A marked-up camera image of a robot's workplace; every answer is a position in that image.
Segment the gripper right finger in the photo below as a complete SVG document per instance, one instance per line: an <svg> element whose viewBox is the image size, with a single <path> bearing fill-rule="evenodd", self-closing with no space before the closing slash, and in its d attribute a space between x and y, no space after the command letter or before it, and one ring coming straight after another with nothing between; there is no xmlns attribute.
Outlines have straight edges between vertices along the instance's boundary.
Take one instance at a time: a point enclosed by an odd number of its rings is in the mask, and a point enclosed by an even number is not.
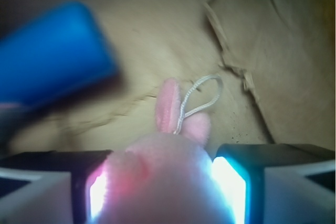
<svg viewBox="0 0 336 224"><path fill-rule="evenodd" d="M311 144L223 144L212 172L234 223L335 223L335 152Z"/></svg>

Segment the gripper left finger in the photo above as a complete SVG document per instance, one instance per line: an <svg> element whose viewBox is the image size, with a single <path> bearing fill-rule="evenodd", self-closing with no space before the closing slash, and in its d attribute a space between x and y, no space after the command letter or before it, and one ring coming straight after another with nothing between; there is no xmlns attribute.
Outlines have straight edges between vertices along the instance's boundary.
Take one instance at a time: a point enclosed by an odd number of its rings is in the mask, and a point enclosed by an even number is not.
<svg viewBox="0 0 336 224"><path fill-rule="evenodd" d="M1 159L1 223L97 223L111 150L23 152Z"/></svg>

